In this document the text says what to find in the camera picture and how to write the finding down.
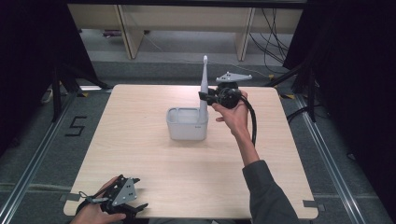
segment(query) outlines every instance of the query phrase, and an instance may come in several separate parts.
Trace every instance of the black tape marking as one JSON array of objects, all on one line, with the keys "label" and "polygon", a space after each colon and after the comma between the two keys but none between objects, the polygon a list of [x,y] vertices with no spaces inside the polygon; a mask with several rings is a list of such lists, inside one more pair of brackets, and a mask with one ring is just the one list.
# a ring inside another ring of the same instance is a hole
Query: black tape marking
[{"label": "black tape marking", "polygon": [[61,198],[59,198],[59,201],[61,201],[61,202],[66,202],[66,201],[78,202],[80,197],[81,196],[79,194],[67,193],[67,194],[61,195]]},{"label": "black tape marking", "polygon": [[82,133],[82,130],[84,130],[85,126],[82,126],[82,125],[74,125],[74,123],[76,122],[77,119],[86,119],[86,118],[87,118],[87,116],[75,116],[75,117],[73,118],[73,121],[72,121],[72,123],[70,124],[70,127],[69,127],[69,128],[76,128],[76,129],[79,129],[79,132],[78,132],[78,133],[67,133],[67,134],[65,134],[64,136],[66,136],[66,137],[80,137],[80,136],[81,136],[81,133]]},{"label": "black tape marking", "polygon": [[304,207],[318,207],[315,201],[303,200]]}]

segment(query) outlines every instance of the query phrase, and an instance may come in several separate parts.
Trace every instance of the metal bar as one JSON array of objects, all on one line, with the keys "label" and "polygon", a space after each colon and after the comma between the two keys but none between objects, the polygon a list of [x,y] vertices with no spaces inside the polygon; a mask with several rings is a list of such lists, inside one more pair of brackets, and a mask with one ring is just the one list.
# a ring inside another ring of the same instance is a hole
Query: metal bar
[{"label": "metal bar", "polygon": [[73,102],[73,100],[77,97],[77,93],[71,93],[67,96],[64,102],[64,110],[60,114],[59,118],[57,118],[54,122],[51,123],[49,129],[46,132],[43,140],[35,151],[35,155],[30,160],[26,169],[24,170],[20,180],[15,185],[14,189],[11,191],[7,201],[2,205],[0,212],[0,220],[2,223],[9,223],[17,211],[18,206],[23,199],[23,196],[26,190],[29,188],[29,184],[32,182],[35,177],[35,173],[40,167],[41,162],[44,160],[44,157],[47,154],[47,151],[50,147],[51,142],[53,141],[59,127],[61,126],[64,115],[67,112],[67,109]]},{"label": "metal bar", "polygon": [[306,0],[67,0],[66,4],[96,5],[138,5],[138,6],[177,6],[177,7],[266,7],[299,8],[307,6],[331,6],[332,1]]},{"label": "metal bar", "polygon": [[112,89],[102,89],[99,86],[80,86],[83,92],[112,92]]},{"label": "metal bar", "polygon": [[55,66],[53,68],[53,77],[52,77],[52,92],[53,92],[53,117],[52,122],[54,122],[58,116],[62,112],[62,103],[61,103],[61,88],[59,84],[59,70]]},{"label": "metal bar", "polygon": [[[300,108],[306,106],[304,98],[301,95],[296,95],[296,102]],[[338,169],[334,159],[332,158],[332,153],[328,149],[326,142],[321,136],[317,124],[315,122],[312,122],[306,112],[303,113],[303,116],[305,124],[308,127],[309,132],[311,132],[312,137],[314,138],[319,154],[326,165],[327,171],[329,172],[329,175],[332,178],[332,182],[334,183],[334,186],[337,189],[338,194],[340,195],[341,201],[346,208],[346,212],[348,213],[349,218],[351,219],[352,223],[367,223],[361,213],[361,210],[359,209],[358,203],[354,199],[349,187],[347,186],[347,183],[345,182],[340,170]]]}]

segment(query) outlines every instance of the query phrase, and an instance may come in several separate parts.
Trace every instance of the person's left hand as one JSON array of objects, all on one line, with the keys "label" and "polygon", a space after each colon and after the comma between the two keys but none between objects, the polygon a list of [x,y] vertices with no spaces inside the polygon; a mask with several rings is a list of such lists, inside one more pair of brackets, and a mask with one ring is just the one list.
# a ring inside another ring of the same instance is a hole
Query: person's left hand
[{"label": "person's left hand", "polygon": [[[104,189],[107,186],[111,185],[114,181],[117,180],[117,176],[113,177],[107,183],[105,183],[100,189]],[[126,215],[123,213],[112,214],[109,215],[107,213],[102,212],[100,204],[87,204],[84,206],[78,214],[73,218],[73,221],[70,224],[107,224],[111,222],[120,221],[126,218]]]}]

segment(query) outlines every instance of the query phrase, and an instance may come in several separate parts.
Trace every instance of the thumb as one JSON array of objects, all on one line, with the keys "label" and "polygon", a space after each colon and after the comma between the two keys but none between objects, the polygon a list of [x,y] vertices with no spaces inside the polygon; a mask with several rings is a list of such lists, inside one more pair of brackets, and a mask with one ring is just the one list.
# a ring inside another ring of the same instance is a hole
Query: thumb
[{"label": "thumb", "polygon": [[224,106],[216,104],[216,103],[212,104],[212,107],[215,109],[215,111],[219,112],[221,115],[222,115],[223,111],[225,109],[227,109]]},{"label": "thumb", "polygon": [[116,222],[116,221],[120,221],[126,218],[126,215],[123,213],[116,213],[116,214],[111,214],[111,215],[107,215],[105,220],[106,223],[110,223],[110,222]]}]

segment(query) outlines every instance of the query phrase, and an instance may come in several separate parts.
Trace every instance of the gray sleeve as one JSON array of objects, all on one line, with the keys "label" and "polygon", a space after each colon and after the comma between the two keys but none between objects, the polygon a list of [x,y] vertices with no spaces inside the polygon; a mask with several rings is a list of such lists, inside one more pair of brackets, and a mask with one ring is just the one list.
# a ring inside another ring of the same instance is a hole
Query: gray sleeve
[{"label": "gray sleeve", "polygon": [[250,191],[253,223],[300,223],[289,199],[274,181],[265,161],[255,161],[242,171]]}]

